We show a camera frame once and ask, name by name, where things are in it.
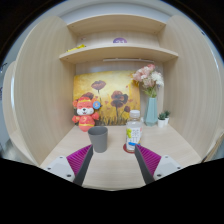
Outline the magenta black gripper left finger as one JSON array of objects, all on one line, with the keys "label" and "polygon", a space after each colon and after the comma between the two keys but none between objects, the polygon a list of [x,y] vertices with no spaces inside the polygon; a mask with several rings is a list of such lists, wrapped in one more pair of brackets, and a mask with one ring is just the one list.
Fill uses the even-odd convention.
[{"label": "magenta black gripper left finger", "polygon": [[93,156],[93,146],[85,146],[69,156],[59,156],[45,170],[81,186]]}]

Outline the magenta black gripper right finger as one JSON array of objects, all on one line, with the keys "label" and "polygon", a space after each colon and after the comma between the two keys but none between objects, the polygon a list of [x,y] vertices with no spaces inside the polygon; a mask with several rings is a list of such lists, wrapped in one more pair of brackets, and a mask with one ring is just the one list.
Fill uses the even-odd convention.
[{"label": "magenta black gripper right finger", "polygon": [[134,153],[146,184],[152,183],[182,169],[181,165],[170,156],[160,156],[141,145],[135,146]]}]

